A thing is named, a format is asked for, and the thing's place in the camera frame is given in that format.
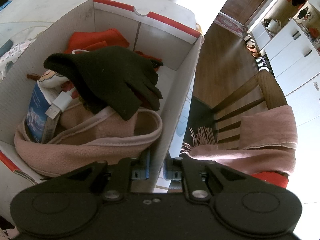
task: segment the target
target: wooden floor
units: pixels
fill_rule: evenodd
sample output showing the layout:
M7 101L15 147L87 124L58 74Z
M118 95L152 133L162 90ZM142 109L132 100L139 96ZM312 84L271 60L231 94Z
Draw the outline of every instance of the wooden floor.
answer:
M193 95L214 107L257 72L256 62L245 42L240 37L213 23L204 36L199 62L196 69ZM217 114L217 118L261 98L259 87L247 96L234 103L226 110ZM241 114L249 115L266 111L265 102ZM220 122L218 128L239 121L234 117ZM239 134L239 128L218 135L219 140ZM229 149L238 146L238 142L219 145L220 149Z

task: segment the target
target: scarf fringe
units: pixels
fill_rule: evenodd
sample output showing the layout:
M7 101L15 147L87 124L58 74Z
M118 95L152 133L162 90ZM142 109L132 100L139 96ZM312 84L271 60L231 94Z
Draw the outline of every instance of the scarf fringe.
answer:
M192 128L189 128L193 140L193 146L183 142L180 153L189 154L194 147L201 145L216 145L212 128L199 127L197 134L194 133Z

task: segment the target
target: white plastic bag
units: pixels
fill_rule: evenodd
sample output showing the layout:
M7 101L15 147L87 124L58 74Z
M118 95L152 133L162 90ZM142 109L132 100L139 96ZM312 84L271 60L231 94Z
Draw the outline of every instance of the white plastic bag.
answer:
M272 33L278 33L279 30L281 30L281 22L279 19L271 20L269 25L266 27L268 31L271 31Z

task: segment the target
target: white marble table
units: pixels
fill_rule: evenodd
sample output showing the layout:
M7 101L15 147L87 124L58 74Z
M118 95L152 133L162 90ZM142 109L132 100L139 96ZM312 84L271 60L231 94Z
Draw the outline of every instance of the white marble table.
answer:
M12 3L0 12L0 44L4 44L12 37L14 37L15 42L33 38L37 33L45 30L60 17L85 1L87 0L12 0ZM146 15L148 12L153 11L191 28L196 28L194 14L190 10L170 1L115 1L135 6L140 14ZM177 135L175 135L172 142L171 151L174 155L178 155L180 152L184 134L183 127L186 126L189 108L190 101L187 100L181 117L182 122L177 128ZM19 191L30 187L31 183L12 173L2 162L0 162L0 178L0 215L12 222L9 211L10 202Z

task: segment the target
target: pink fabric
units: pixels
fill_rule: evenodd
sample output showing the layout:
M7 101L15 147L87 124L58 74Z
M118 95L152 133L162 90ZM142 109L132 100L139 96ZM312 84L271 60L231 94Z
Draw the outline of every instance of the pink fabric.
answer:
M45 176L56 177L98 160L111 165L138 157L159 138L162 121L156 112L144 108L124 121L109 106L92 115L75 105L61 115L60 129L64 130L47 144L30 141L24 120L15 133L17 153Z
M189 156L214 160L249 175L263 171L291 175L296 146L297 128L292 109L280 106L242 117L239 150L217 150L217 145L203 145L193 148Z

